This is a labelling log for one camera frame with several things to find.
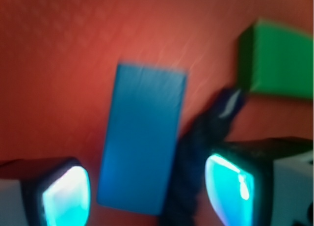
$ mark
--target cyan light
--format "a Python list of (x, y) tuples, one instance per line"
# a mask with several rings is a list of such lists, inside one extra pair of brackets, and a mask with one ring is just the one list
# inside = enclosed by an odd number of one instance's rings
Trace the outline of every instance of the cyan light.
[(70, 168), (43, 192), (48, 226), (83, 226), (90, 208), (90, 183), (81, 166)]
[(224, 157), (213, 154), (205, 167), (206, 188), (214, 211), (226, 226), (251, 226), (254, 177)]

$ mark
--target orange-red background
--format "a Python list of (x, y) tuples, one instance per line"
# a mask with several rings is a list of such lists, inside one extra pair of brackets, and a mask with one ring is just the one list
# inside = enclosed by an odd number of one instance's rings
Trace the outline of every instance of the orange-red background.
[[(95, 201), (117, 62), (188, 71), (181, 133), (235, 83), (236, 40), (258, 17), (313, 33), (313, 0), (0, 0), (0, 159), (72, 155), (90, 172), (89, 225), (155, 225)], [(229, 140), (313, 138), (311, 102), (250, 96)], [(221, 224), (206, 192), (199, 225)]]

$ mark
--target green box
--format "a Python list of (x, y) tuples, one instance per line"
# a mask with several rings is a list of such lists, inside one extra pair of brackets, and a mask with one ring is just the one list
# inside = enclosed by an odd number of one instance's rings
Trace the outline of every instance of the green box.
[(237, 86), (252, 93), (313, 99), (313, 38), (257, 21), (239, 39)]

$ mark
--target blue rectangular box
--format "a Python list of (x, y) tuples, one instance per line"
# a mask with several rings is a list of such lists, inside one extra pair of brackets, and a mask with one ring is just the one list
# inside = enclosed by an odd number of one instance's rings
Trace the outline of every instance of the blue rectangular box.
[(158, 215), (174, 159), (186, 75), (118, 65), (97, 201)]

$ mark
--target black fabric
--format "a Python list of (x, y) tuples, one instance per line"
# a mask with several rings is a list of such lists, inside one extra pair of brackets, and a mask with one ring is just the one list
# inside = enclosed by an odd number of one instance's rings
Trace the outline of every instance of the black fabric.
[(219, 117), (235, 92), (235, 89), (222, 90), (213, 105), (195, 119), (190, 131), (179, 140), (167, 198), (159, 216), (160, 226), (195, 225), (196, 197), (202, 187), (209, 150), (213, 144), (224, 140), (231, 122), (244, 105), (241, 92), (232, 112), (227, 117)]

